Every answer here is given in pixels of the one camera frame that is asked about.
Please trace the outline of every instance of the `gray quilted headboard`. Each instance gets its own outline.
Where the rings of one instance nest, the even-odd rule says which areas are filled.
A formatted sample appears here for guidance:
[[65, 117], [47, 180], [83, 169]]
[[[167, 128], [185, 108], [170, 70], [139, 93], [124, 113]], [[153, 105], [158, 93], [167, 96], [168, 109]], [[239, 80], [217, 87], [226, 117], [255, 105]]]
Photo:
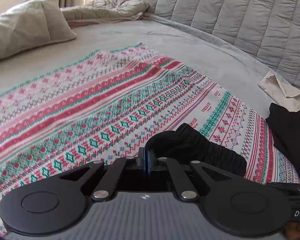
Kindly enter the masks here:
[[300, 88], [300, 0], [143, 0], [148, 12], [211, 33]]

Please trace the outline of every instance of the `black device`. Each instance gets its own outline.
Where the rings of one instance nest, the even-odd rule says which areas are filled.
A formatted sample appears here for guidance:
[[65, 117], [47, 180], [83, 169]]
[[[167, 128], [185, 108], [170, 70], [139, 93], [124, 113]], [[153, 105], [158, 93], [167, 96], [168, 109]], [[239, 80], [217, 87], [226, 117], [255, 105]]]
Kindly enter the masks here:
[[300, 184], [258, 184], [203, 162], [139, 148], [12, 190], [0, 216], [13, 240], [284, 239]]

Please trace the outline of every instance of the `black circular joint cover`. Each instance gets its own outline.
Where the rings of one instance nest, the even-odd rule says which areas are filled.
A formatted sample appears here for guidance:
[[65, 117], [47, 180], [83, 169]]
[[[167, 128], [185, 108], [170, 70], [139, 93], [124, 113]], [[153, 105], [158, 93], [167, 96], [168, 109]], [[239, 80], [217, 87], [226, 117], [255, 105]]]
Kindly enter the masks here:
[[281, 192], [252, 181], [218, 182], [202, 205], [210, 222], [240, 237], [263, 237], [278, 232], [291, 212], [290, 203]]
[[47, 179], [17, 188], [0, 203], [0, 216], [9, 231], [39, 236], [76, 223], [87, 205], [73, 181]]

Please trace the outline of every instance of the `hand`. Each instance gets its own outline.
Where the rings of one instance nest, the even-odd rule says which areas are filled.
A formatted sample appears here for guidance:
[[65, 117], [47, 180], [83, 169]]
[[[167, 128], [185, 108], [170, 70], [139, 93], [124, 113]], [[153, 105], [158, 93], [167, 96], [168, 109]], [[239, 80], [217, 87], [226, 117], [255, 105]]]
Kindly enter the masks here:
[[298, 240], [300, 238], [300, 224], [289, 222], [284, 226], [284, 232], [288, 240]]

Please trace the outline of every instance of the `christmas patterned blanket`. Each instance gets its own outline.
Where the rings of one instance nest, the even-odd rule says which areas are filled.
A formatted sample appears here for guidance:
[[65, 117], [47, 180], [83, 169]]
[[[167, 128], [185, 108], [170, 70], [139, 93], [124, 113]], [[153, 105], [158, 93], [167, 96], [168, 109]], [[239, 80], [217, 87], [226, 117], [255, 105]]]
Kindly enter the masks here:
[[96, 50], [0, 95], [0, 200], [93, 160], [136, 155], [151, 136], [183, 122], [242, 155], [247, 179], [300, 182], [264, 118], [202, 73], [139, 43]]

